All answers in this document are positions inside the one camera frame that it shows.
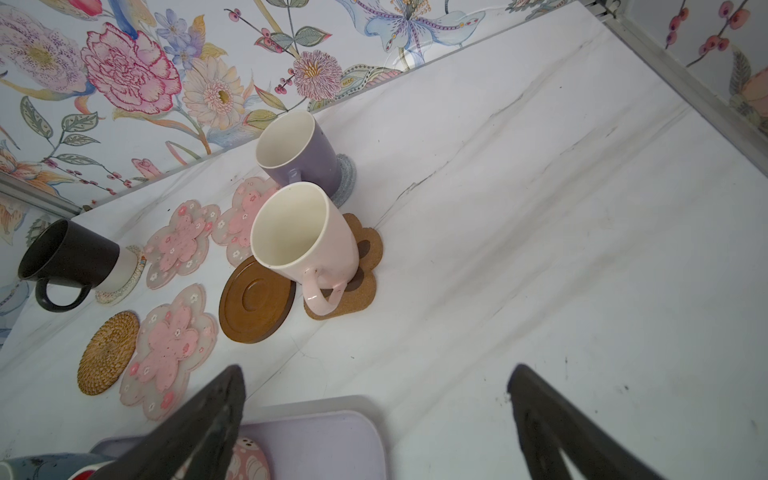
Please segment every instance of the mug rim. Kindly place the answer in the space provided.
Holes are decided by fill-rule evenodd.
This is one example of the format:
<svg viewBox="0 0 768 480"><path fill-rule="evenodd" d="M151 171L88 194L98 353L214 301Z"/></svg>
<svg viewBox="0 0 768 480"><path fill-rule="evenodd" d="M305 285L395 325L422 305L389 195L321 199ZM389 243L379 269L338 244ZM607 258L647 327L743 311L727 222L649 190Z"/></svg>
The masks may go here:
<svg viewBox="0 0 768 480"><path fill-rule="evenodd" d="M64 238L67 236L67 233L69 233L69 222L70 221L71 220L66 219L66 218L60 218L60 219L56 220L54 223L51 223L48 226L48 228L43 230L42 233L40 233L40 235L35 239L35 241L32 242L32 245L27 247L27 250L24 252L24 256L22 257L22 260L18 263L18 271L16 272L16 274L18 275L18 278L20 280L32 280L32 279L34 279L37 276L37 274L40 273L42 270L44 270L45 267L47 267L48 264L51 262L51 260L53 260L53 258L56 257L56 254L61 249L61 245L64 243ZM63 223L65 225L65 230L64 230L64 233L61 236L61 241L56 246L56 249L53 251L53 253L51 253L51 255L48 256L48 259L40 267L35 269L34 272L31 272L28 275L22 276L22 267L25 266L25 263L30 263L31 262L31 260L28 258L28 255L31 255L31 253L33 252L32 247L34 247L37 242L41 241L43 236L45 235L45 232L47 232L49 229L55 227L57 225L57 223L59 223L59 224Z"/></svg>
<svg viewBox="0 0 768 480"><path fill-rule="evenodd" d="M280 165L275 165L273 167L267 167L267 166L263 165L261 163L261 161L259 160L259 147L261 146L261 139L264 137L264 135L266 135L266 133L268 131L270 131L270 128L272 128L273 125L280 123L285 118L290 118L291 116L296 117L298 115L309 115L312 118L312 133L307 137L306 142L304 142L304 145L302 145L302 147L299 149L299 151L298 151L298 153L296 153L296 155L293 155L293 157L291 157L287 161L284 161ZM259 167L261 167L265 171L267 169L274 170L275 168L285 167L286 165L288 165L292 161L296 160L296 158L299 157L299 155L304 153L304 151L306 150L306 146L310 144L310 141L312 140L312 137L314 137L316 129L317 129L317 121L315 120L315 116L312 115L311 113L309 113L308 111L306 111L306 110L299 110L299 111L290 111L290 112L288 112L287 114L283 115L281 118L278 118L277 120L275 120L275 121L271 122L269 125L267 125L266 128L264 129L264 131L259 136L259 141L256 143L256 163L259 165Z"/></svg>
<svg viewBox="0 0 768 480"><path fill-rule="evenodd" d="M253 248L253 232L256 229L257 223L259 223L259 216L262 214L262 212L265 211L266 206L269 205L270 202L272 200L274 200L275 197L280 195L280 192L288 191L288 190L291 190L291 189L296 188L298 186L303 187L305 185L310 185L312 188L314 188L315 190L319 191L323 195L323 203L326 206L326 218L323 221L323 228L320 230L320 233L318 234L317 238L315 239L315 243L313 243L312 246L309 249L307 249L307 251L304 252L301 255L301 257L295 259L293 262L284 263L283 265L272 265L271 263L267 263L267 262L262 261L259 258L259 256L256 255L256 251ZM285 268L288 268L290 266L294 266L294 265L298 264L299 262L303 261L304 259L306 259L310 254L314 253L315 249L317 248L317 245L320 243L320 240L325 235L326 230L328 230L328 223L330 222L330 218L331 218L331 215L330 215L330 203L331 203L331 200L328 197L328 195L326 194L326 192L319 185L313 184L312 182L296 182L295 184L286 185L285 187L279 189L274 195L269 197L266 200L266 202L264 202L264 205L262 205L261 208L259 209L259 213L256 214L256 218L253 219L253 225L250 228L250 252L253 254L253 258L255 258L257 262L261 263L262 265L264 265L266 268L269 268L269 269L285 269Z"/></svg>

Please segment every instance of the pink mug handle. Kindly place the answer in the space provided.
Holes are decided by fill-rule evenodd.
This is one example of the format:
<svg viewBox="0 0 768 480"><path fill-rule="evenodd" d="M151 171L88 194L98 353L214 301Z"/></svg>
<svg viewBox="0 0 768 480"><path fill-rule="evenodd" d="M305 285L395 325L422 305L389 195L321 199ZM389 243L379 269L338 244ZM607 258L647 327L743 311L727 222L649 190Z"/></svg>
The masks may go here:
<svg viewBox="0 0 768 480"><path fill-rule="evenodd" d="M304 271L304 277L302 278L301 287L304 292L306 305L315 313L315 315L324 316L328 315L339 306L347 282L335 285L333 287L333 293L331 293L331 296L326 300L323 296L323 292L320 291L320 287L317 286L317 277L319 275L320 272L317 268L306 269Z"/></svg>

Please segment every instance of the wall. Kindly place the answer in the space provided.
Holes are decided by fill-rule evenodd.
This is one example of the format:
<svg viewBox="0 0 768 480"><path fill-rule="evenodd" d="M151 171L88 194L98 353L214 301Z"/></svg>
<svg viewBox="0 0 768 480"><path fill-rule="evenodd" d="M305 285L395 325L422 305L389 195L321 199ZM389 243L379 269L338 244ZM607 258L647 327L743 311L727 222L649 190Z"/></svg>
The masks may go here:
<svg viewBox="0 0 768 480"><path fill-rule="evenodd" d="M97 206L569 1L13 0L0 171Z"/></svg>
<svg viewBox="0 0 768 480"><path fill-rule="evenodd" d="M768 135L768 2L641 0L626 15Z"/></svg>
<svg viewBox="0 0 768 480"><path fill-rule="evenodd" d="M23 202L0 195L0 346L16 322L30 284L16 276L27 246L54 219Z"/></svg>

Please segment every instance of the black and white mug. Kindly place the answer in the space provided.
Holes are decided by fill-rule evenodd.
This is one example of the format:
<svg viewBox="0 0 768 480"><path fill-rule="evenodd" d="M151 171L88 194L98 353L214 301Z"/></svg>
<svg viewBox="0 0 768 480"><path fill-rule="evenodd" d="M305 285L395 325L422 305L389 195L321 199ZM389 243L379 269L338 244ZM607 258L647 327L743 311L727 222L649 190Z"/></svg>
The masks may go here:
<svg viewBox="0 0 768 480"><path fill-rule="evenodd" d="M58 220L27 249L18 266L22 280L35 280L35 297L50 312L80 305L91 289L112 293L128 283L136 270L136 254L72 220ZM78 298L60 306L48 298L48 284L80 289Z"/></svg>

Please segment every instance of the gray felt coaster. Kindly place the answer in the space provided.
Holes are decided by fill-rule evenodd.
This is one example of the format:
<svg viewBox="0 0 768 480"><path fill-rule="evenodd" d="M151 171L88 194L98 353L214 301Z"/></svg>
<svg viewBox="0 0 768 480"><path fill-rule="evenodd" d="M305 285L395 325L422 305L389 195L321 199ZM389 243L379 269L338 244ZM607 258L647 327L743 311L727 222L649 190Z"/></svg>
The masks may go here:
<svg viewBox="0 0 768 480"><path fill-rule="evenodd" d="M331 197L331 201L336 208L341 207L344 202L352 195L352 190L355 188L355 180L357 178L357 169L355 164L345 154L337 154L336 158L339 159L341 165L341 184L336 193Z"/></svg>

